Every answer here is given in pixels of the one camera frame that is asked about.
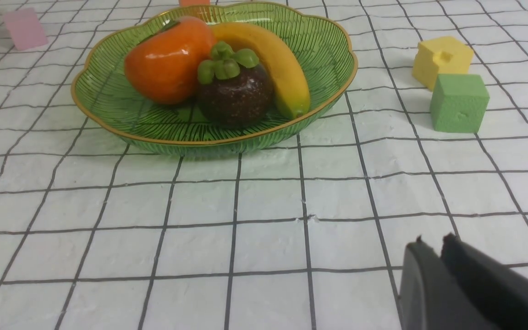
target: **green cube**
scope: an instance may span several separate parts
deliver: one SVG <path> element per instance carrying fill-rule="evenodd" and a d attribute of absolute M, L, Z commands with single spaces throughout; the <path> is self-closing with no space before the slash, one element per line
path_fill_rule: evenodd
<path fill-rule="evenodd" d="M 433 129 L 446 133 L 478 133 L 489 100 L 480 75 L 438 75 L 429 106 Z"/>

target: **table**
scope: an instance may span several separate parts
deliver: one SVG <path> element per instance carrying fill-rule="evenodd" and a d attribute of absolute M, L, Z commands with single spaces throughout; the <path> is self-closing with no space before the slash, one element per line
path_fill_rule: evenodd
<path fill-rule="evenodd" d="M 71 99 L 96 42 L 175 5 L 0 0 L 0 330 L 396 330 L 405 244 L 449 232 L 528 278 L 528 0 L 289 0 L 343 25 L 356 79 L 299 135 L 208 161 Z M 27 7 L 49 44 L 17 52 L 2 13 Z M 478 134 L 435 132 L 410 75 L 442 35 L 476 52 Z"/>

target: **foam block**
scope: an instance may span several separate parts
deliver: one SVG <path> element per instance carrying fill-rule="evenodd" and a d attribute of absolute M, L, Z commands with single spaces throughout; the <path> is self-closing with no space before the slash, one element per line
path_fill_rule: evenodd
<path fill-rule="evenodd" d="M 4 23 L 17 50 L 29 50 L 48 44 L 44 28 L 33 8 L 4 13 Z"/>
<path fill-rule="evenodd" d="M 438 75 L 429 107 L 434 130 L 478 133 L 489 100 L 480 75 Z"/>
<path fill-rule="evenodd" d="M 433 90 L 441 73 L 468 73 L 474 50 L 452 36 L 419 42 L 412 76 Z"/>

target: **yellow cube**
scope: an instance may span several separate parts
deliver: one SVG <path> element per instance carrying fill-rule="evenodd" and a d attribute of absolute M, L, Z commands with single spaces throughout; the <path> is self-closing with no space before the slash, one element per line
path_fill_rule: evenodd
<path fill-rule="evenodd" d="M 440 73 L 466 74 L 474 50 L 452 36 L 419 42 L 412 67 L 412 76 L 433 91 Z"/>

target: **yellow banana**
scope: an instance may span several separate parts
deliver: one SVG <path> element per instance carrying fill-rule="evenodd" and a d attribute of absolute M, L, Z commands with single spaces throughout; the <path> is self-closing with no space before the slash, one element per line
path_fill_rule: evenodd
<path fill-rule="evenodd" d="M 215 38 L 234 51 L 250 48 L 260 58 L 274 84 L 275 105 L 280 113 L 295 119 L 311 106 L 307 80 L 295 54 L 276 34 L 264 27 L 241 22 L 211 25 Z"/>

